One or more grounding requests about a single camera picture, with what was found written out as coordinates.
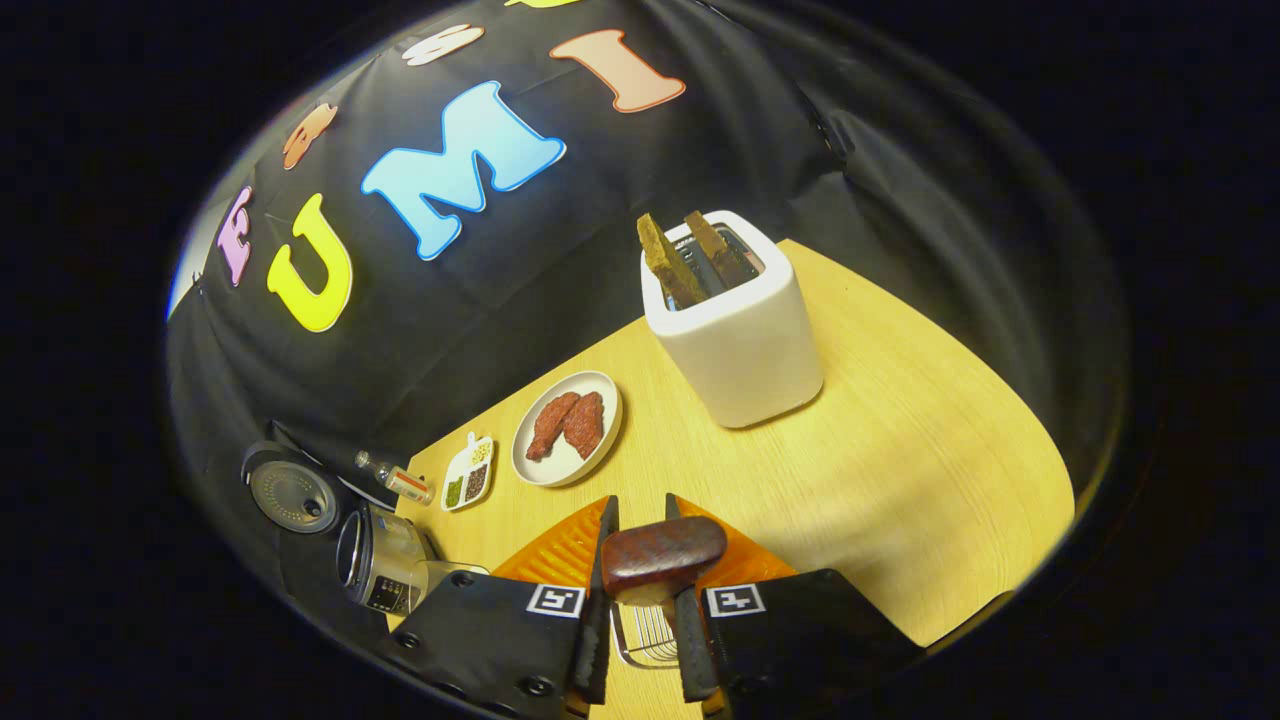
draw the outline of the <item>table surface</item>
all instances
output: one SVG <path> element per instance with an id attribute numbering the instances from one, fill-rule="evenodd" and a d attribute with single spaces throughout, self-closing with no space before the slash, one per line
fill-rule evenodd
<path id="1" fill-rule="evenodd" d="M 778 247 L 795 266 L 823 361 L 812 402 L 746 429 L 719 427 L 640 318 L 411 460 L 408 470 L 440 492 L 467 433 L 492 436 L 484 501 L 447 512 L 402 498 L 397 512 L 444 559 L 493 569 L 602 496 L 618 496 L 628 528 L 662 520 L 675 492 L 799 571 L 840 570 L 922 646 L 1015 588 L 1074 512 L 1048 433 L 995 372 L 910 306 L 796 242 Z M 617 441 L 582 480 L 529 486 L 511 468 L 516 428 L 543 391 L 580 370 L 617 383 Z M 700 714 L 682 705 L 678 671 L 631 667 L 614 652 L 608 705 L 591 717 Z"/>

